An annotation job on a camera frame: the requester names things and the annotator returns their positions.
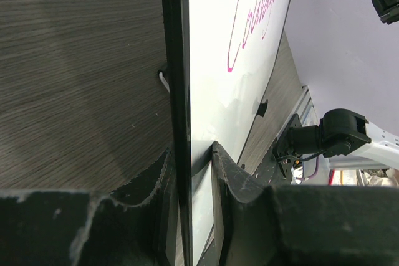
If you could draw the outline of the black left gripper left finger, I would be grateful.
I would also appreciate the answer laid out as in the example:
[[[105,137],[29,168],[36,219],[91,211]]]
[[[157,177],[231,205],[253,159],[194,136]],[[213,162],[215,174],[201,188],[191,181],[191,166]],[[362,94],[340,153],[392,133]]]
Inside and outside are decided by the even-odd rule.
[[[3,189],[2,265],[174,265],[171,149],[113,192]]]

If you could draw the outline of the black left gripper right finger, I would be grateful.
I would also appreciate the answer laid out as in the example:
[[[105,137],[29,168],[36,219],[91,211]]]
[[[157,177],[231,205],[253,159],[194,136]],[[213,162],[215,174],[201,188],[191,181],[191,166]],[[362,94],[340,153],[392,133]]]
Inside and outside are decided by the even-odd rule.
[[[219,265],[397,265],[398,189],[265,186],[212,145]]]

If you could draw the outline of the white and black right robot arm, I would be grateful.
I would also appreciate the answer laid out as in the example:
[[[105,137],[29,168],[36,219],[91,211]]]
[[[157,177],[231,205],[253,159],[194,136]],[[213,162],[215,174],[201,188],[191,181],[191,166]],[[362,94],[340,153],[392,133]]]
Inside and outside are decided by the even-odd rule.
[[[372,0],[372,4],[383,23],[398,21],[398,0]],[[337,108],[325,113],[319,125],[288,124],[273,147],[279,165],[348,154],[398,169],[398,137],[358,113]]]

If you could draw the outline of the white whiteboard with black frame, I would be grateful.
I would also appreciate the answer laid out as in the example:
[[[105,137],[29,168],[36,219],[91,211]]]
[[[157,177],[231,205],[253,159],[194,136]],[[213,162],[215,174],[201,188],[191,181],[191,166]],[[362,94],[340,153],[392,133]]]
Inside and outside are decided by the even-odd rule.
[[[234,161],[277,59],[290,0],[162,0],[183,260],[212,231],[211,146]]]

